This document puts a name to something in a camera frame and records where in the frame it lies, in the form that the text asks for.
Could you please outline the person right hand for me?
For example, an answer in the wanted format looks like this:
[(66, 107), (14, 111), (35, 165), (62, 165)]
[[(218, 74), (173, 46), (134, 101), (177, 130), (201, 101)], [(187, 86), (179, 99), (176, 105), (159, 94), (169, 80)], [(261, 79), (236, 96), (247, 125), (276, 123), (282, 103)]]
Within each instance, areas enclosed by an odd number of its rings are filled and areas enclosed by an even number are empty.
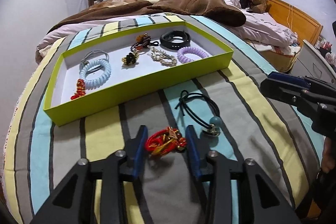
[(335, 140), (330, 139), (329, 137), (325, 138), (321, 169), (325, 173), (329, 173), (335, 168)]

